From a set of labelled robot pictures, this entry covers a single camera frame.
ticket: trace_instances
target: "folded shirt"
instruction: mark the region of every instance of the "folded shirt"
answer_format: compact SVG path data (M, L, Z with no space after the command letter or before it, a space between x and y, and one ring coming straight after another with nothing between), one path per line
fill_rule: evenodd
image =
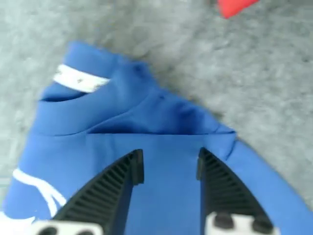
M205 147L282 235L312 233L312 212L279 174L207 110L161 88L144 63L76 42L54 80L38 102L0 229L50 219L106 166L140 148L145 182L133 190L125 235L200 234L196 171Z

